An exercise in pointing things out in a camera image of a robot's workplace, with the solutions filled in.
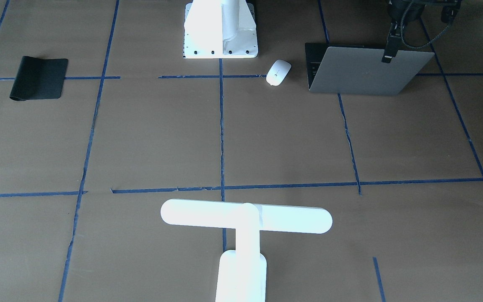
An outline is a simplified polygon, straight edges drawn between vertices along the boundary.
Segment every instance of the white base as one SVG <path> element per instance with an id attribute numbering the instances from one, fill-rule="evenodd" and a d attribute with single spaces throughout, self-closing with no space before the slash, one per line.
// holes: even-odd
<path id="1" fill-rule="evenodd" d="M 250 3 L 247 5 L 254 19 L 254 6 Z M 190 8 L 191 3 L 188 3 L 186 5 L 186 18 Z M 233 40 L 223 43 L 223 49 L 203 49 L 196 47 L 191 36 L 185 32 L 184 50 L 182 53 L 186 59 L 243 59 L 256 57 L 258 54 L 257 32 L 249 30 L 238 31 L 238 34 Z"/>
<path id="2" fill-rule="evenodd" d="M 260 254 L 261 293 L 259 301 L 266 301 L 266 258 Z M 215 302 L 237 302 L 236 299 L 236 251 L 228 250 L 219 260 L 219 275 L 217 277 L 217 292 Z"/>

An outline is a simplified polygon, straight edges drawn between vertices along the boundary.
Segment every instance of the silver laptop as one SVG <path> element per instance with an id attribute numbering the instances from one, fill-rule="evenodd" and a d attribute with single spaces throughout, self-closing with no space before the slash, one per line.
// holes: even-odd
<path id="1" fill-rule="evenodd" d="M 398 94 L 434 56 L 399 50 L 382 63 L 383 49 L 306 43 L 309 91 L 339 94 Z"/>

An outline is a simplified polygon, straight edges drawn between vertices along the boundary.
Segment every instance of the computer mouse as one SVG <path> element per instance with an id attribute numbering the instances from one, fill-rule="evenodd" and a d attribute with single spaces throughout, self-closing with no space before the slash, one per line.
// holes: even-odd
<path id="1" fill-rule="evenodd" d="M 292 65 L 287 61 L 277 60 L 270 68 L 270 71 L 268 71 L 266 81 L 271 86 L 278 86 L 282 83 L 290 68 L 292 68 Z"/>

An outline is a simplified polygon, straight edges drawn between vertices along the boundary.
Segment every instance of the black cable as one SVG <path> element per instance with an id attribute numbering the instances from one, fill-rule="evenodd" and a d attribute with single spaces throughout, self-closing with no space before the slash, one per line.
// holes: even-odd
<path id="1" fill-rule="evenodd" d="M 400 32 L 401 32 L 400 36 L 401 36 L 402 42 L 404 43 L 405 46 L 408 46 L 411 49 L 421 49 L 421 48 L 424 48 L 424 47 L 432 44 L 433 42 L 435 42 L 435 40 L 439 39 L 445 32 L 447 32 L 448 29 L 450 28 L 450 26 L 452 25 L 452 20 L 450 20 L 448 22 L 448 25 L 437 36 L 435 36 L 435 38 L 433 38 L 432 40 L 428 41 L 428 43 L 426 43 L 426 44 L 424 44 L 422 46 L 413 46 L 413 45 L 410 45 L 410 44 L 408 44 L 406 42 L 405 37 L 404 37 L 405 36 L 404 21 L 406 19 L 406 15 L 408 14 L 408 12 L 409 12 L 411 6 L 413 5 L 413 3 L 414 3 L 414 0 L 411 0 L 410 5 L 408 5 L 408 8 L 406 8 L 406 10 L 404 12 L 404 15 L 402 15 L 402 19 L 400 21 Z"/>

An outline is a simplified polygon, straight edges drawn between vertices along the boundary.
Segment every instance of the mouse pad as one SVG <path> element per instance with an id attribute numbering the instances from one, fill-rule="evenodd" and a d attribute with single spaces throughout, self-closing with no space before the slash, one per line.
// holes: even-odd
<path id="1" fill-rule="evenodd" d="M 61 97 L 68 59 L 38 59 L 23 56 L 10 92 L 14 101 Z"/>

